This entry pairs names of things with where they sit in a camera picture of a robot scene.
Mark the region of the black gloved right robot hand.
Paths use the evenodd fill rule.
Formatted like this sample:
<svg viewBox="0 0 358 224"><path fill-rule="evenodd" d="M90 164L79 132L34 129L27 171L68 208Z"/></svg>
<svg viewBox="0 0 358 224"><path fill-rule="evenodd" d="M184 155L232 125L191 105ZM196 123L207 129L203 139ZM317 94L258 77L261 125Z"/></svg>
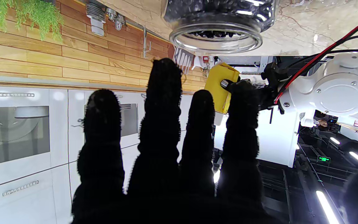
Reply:
<svg viewBox="0 0 358 224"><path fill-rule="evenodd" d="M153 61L140 126L139 156L123 192L121 111L114 92L93 92L83 119L85 143L77 166L80 185L73 224L279 224L262 205L258 169L258 113L228 110L223 164L213 179L214 103L198 90L189 109L182 157L179 117L182 71L169 58Z"/></svg>

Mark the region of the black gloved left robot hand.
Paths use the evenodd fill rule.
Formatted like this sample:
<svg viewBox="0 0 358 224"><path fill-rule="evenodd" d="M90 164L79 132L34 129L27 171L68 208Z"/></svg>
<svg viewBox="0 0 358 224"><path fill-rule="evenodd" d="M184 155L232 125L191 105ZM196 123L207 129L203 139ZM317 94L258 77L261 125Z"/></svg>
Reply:
<svg viewBox="0 0 358 224"><path fill-rule="evenodd" d="M233 82L228 79L222 80L220 86L231 94L229 110L241 107L262 111L276 106L273 102L276 97L276 91L273 88L256 88L245 80Z"/></svg>

